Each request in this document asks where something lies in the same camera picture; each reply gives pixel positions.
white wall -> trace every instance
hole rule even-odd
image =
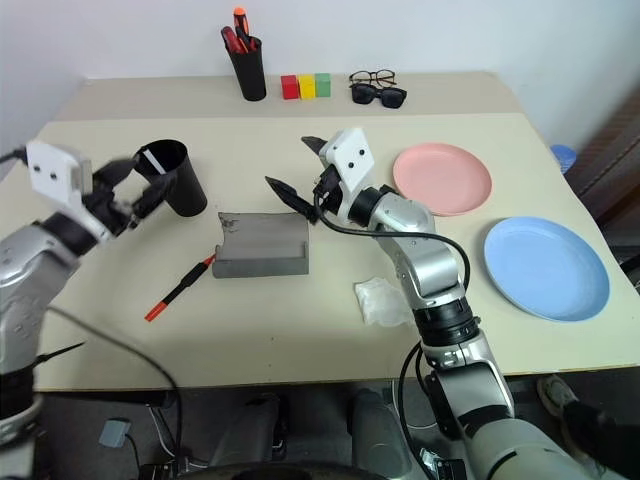
[[[3,151],[83,77],[232,71],[219,31],[235,1],[0,1]],[[638,0],[242,3],[268,72],[495,71],[549,143],[583,145],[640,80]]]

sunglasses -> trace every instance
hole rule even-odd
[[[406,90],[385,86],[385,84],[395,85],[395,76],[396,74],[391,70],[378,70],[377,72],[361,70],[352,73],[349,75],[351,99],[354,103],[367,105],[375,98],[379,98],[384,107],[400,108],[404,99],[407,98]],[[372,85],[374,81],[382,88]]]

blue plate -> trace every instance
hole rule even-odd
[[[503,220],[487,235],[484,258],[502,294],[539,317],[587,320],[609,300],[609,277],[596,252],[571,230],[549,220]]]

table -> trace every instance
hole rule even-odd
[[[310,227],[309,275],[218,280],[207,274],[155,321],[143,319],[222,242],[219,211],[289,211],[265,175],[311,198],[321,165],[301,136],[328,138],[359,126],[375,156],[379,184],[392,184],[399,152],[427,141],[465,148],[491,172],[494,190],[485,205],[437,218],[436,225],[469,253],[467,298],[504,374],[640,364],[640,297],[513,95],[486,73],[399,80],[409,97],[397,111],[352,104],[341,76],[333,77],[332,98],[308,101],[281,100],[278,79],[269,78],[269,96],[258,103],[242,100],[229,77],[90,82],[39,138],[83,152],[94,169],[152,140],[179,139],[189,148],[209,206],[194,218],[163,207],[137,230],[95,249],[54,303],[143,349],[185,387],[396,377],[418,338],[415,327],[365,326],[353,292],[354,283],[372,276],[397,284],[391,262],[375,241],[321,225]],[[133,198],[143,186],[132,176],[117,194]],[[0,234],[49,212],[30,191],[26,169],[15,167],[0,186]],[[577,324],[551,322],[519,310],[496,290],[483,263],[484,237],[515,215],[559,222],[596,250],[611,282],[600,315]],[[40,390],[165,387],[138,359],[47,316],[42,351],[82,340],[84,347],[38,367]]]

person's foot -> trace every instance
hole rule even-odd
[[[544,408],[556,418],[562,418],[564,407],[578,401],[573,390],[557,375],[540,378],[536,384]]]

